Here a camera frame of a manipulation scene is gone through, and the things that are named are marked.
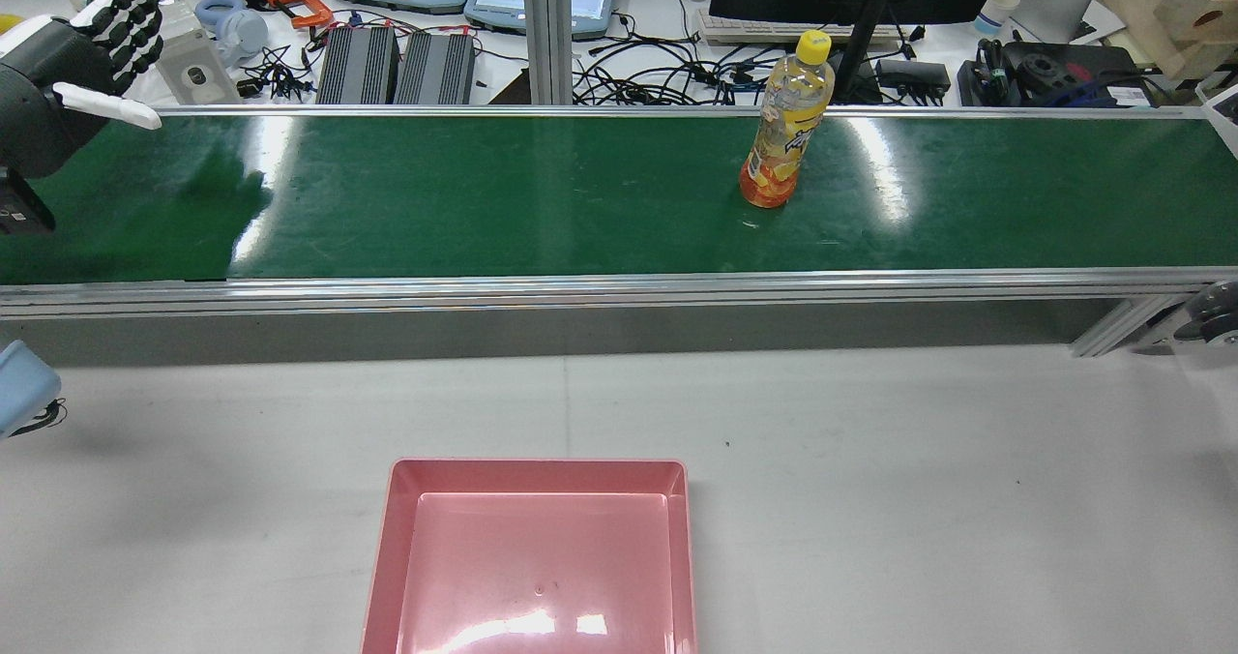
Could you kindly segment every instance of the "power adapter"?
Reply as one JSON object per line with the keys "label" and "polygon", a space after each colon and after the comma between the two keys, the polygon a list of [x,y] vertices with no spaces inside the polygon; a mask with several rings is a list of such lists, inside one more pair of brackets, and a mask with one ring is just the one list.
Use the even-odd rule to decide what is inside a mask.
{"label": "power adapter", "polygon": [[941,104],[946,90],[950,90],[950,73],[942,64],[925,62],[903,62],[903,59],[880,59],[877,63],[877,81],[881,88],[893,88],[899,95],[911,95],[916,103]]}

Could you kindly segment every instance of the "plastic tray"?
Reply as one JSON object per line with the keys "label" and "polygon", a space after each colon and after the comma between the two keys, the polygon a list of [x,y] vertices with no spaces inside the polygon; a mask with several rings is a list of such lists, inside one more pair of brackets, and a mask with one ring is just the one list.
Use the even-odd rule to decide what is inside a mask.
{"label": "plastic tray", "polygon": [[693,654],[673,461],[399,461],[363,654]]}

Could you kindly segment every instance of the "metal leg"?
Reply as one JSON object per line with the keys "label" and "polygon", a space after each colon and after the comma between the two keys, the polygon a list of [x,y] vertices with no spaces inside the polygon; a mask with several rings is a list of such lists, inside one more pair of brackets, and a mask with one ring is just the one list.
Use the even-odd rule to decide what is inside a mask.
{"label": "metal leg", "polygon": [[572,103],[572,0],[525,0],[534,104]]}
{"label": "metal leg", "polygon": [[1071,353],[1076,357],[1108,354],[1153,316],[1181,301],[1185,301],[1185,296],[1160,294],[1160,296],[1141,296],[1119,302],[1108,316],[1101,318],[1099,323],[1072,342]]}

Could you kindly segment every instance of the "robotic arm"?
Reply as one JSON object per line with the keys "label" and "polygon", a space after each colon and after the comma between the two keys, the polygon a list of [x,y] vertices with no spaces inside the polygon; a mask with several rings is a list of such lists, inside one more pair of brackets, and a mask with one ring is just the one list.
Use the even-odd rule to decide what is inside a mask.
{"label": "robotic arm", "polygon": [[[151,108],[120,98],[158,59],[160,22],[158,0],[97,0],[0,36],[0,235],[56,227],[26,178],[54,173],[109,119],[160,128]],[[0,333],[0,440],[56,424],[59,390],[48,364]]]}

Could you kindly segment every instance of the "robotic hand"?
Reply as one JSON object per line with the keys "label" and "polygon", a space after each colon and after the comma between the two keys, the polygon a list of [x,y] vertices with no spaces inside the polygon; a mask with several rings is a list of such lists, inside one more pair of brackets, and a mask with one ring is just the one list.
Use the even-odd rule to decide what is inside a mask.
{"label": "robotic hand", "polygon": [[0,234],[50,232],[25,178],[54,173],[106,124],[158,129],[120,98],[158,59],[158,0],[95,0],[73,20],[37,15],[0,36]]}

